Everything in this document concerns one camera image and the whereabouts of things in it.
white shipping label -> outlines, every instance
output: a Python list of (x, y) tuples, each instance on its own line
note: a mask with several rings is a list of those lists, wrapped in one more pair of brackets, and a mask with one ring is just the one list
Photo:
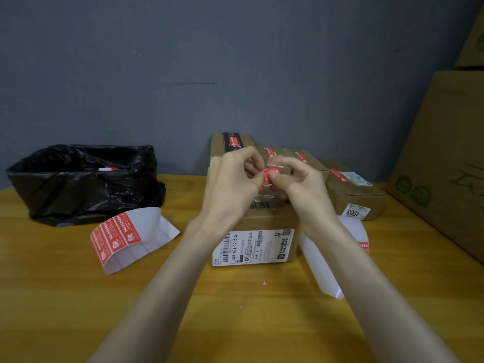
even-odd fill
[(230, 232), (215, 248), (214, 266), (286, 262), (293, 229), (242, 230)]
[(368, 182), (362, 176), (358, 176), (355, 172), (340, 172), (340, 173), (357, 186), (373, 186), (370, 182)]
[(360, 220), (365, 219), (366, 215), (370, 212), (369, 207), (364, 207), (355, 204), (348, 204), (342, 215), (350, 216), (352, 218), (358, 218)]

wooden table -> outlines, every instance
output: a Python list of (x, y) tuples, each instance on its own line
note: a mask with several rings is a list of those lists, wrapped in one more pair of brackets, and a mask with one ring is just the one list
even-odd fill
[[(163, 215), (183, 231), (205, 177), (160, 180)], [(484, 266), (392, 198), (364, 224), (384, 274), (464, 362), (482, 362)], [(1, 362), (86, 361), (179, 241), (106, 276), (89, 240), (94, 226), (35, 223), (13, 189), (0, 192)], [(170, 361), (375, 360), (347, 302), (319, 291), (299, 252), (292, 263), (207, 265)]]

gray wall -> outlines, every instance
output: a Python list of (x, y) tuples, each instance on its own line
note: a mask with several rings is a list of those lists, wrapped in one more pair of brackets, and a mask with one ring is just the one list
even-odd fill
[(205, 174), (236, 131), (385, 180), (481, 1), (1, 0), (0, 168), (151, 144), (159, 173)]

person's left hand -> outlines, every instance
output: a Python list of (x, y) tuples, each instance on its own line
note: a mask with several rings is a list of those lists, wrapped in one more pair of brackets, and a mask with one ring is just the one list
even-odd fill
[[(246, 166), (255, 176), (247, 173)], [(253, 146), (228, 152), (210, 161), (200, 218), (217, 233), (217, 243), (249, 209), (264, 181), (264, 161)]]

trash bag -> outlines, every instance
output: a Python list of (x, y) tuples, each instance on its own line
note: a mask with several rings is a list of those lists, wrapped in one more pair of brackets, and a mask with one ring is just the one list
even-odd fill
[(7, 169), (31, 219), (52, 226), (100, 223), (139, 207), (160, 207), (154, 148), (53, 145)]

